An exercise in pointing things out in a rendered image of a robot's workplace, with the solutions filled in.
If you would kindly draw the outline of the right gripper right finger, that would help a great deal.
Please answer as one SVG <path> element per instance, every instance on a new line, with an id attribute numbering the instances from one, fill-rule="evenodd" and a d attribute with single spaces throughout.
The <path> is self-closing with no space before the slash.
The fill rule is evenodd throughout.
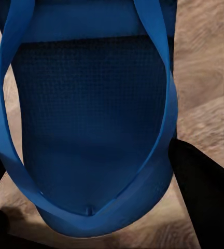
<path id="1" fill-rule="evenodd" d="M 224 168 L 175 138 L 168 157 L 201 249 L 224 249 Z"/>

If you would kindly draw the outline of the sandal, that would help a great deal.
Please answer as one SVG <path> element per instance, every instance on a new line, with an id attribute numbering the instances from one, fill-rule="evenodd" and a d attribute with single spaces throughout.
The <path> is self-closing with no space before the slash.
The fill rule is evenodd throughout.
<path id="1" fill-rule="evenodd" d="M 0 0 L 0 159 L 54 231 L 116 232 L 167 192 L 176 12 L 177 0 Z M 4 100 L 10 65 L 24 164 Z"/>

